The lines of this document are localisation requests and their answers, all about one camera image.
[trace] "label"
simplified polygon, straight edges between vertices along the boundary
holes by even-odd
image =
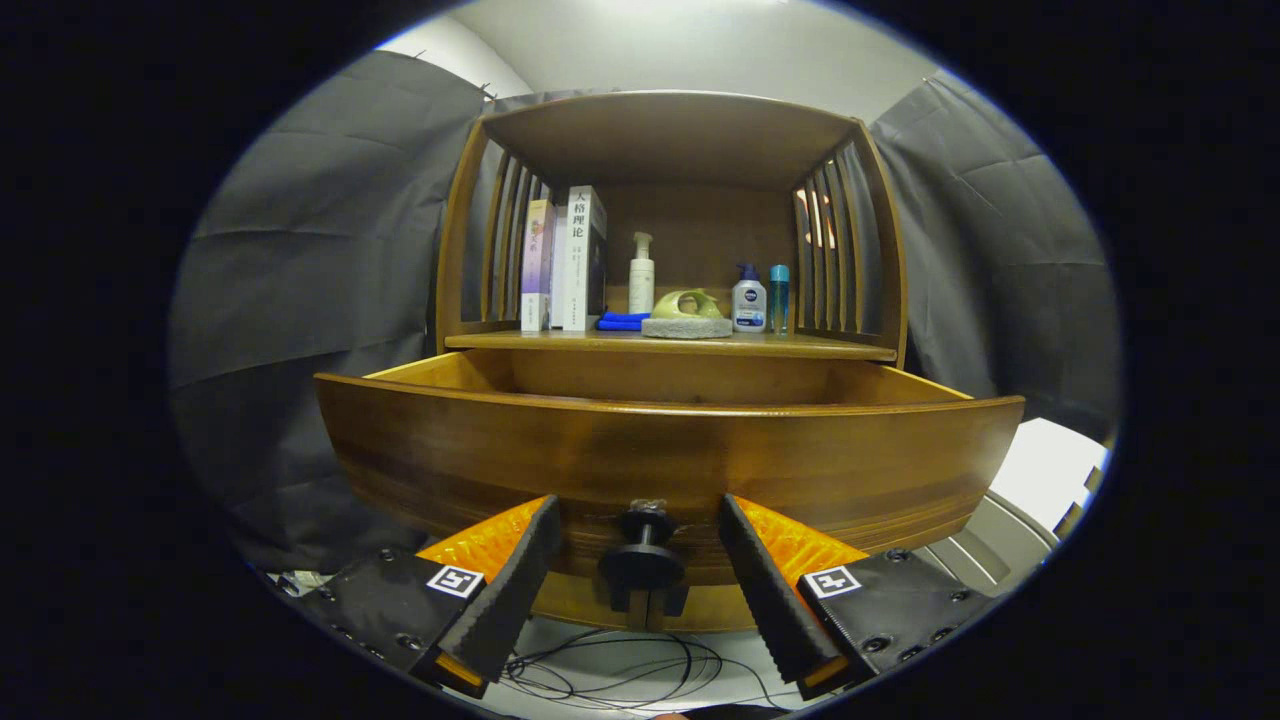
[[[426,582],[426,587],[458,597],[471,597],[471,593],[484,579],[484,573],[472,573],[453,565],[440,568],[434,578]]]
[[[854,574],[849,571],[849,568],[844,565],[837,565],[820,573],[809,573],[804,577],[804,580],[809,583],[809,587],[813,588],[814,594],[819,598],[846,593],[863,587],[854,578]]]

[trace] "white floor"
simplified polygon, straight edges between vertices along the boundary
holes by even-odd
[[[516,653],[529,656],[552,650],[590,630],[591,628],[582,625],[535,618],[525,624],[516,643]],[[490,684],[479,705],[527,720],[631,720],[709,705],[768,706],[765,693],[787,710],[823,700],[804,702],[794,683],[783,684],[764,641],[755,632],[677,637],[714,650],[724,662],[718,662],[705,650],[690,647],[689,652],[694,659],[690,665],[685,648],[669,635],[607,630],[580,641],[584,647],[571,647],[548,656],[539,661],[540,666],[526,666],[521,678],[543,687],[520,687],[504,679],[500,684]],[[755,670],[760,679],[756,680],[750,670],[728,662],[730,660]],[[686,666],[690,669],[689,679],[678,687]],[[567,691],[570,684],[577,693],[590,697],[566,697],[566,692],[557,692]]]

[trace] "blue bottle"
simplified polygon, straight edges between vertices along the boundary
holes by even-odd
[[[777,334],[787,334],[790,284],[791,272],[786,265],[769,268],[769,329]]]

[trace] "white book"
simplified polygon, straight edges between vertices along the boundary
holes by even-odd
[[[589,184],[568,191],[564,329],[585,332],[604,314],[604,205]]]
[[[521,332],[545,331],[550,319],[554,233],[556,206],[547,199],[530,200],[520,270]]]
[[[568,256],[568,205],[556,208],[556,240],[552,243],[552,320],[553,328],[564,327],[564,258]]]

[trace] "wooden drawer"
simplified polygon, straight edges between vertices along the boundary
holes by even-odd
[[[364,500],[447,536],[556,493],[554,570],[593,577],[613,519],[663,498],[691,584],[733,583],[724,492],[868,552],[964,527],[1023,400],[972,400],[856,360],[470,350],[366,378],[316,375],[334,450]]]

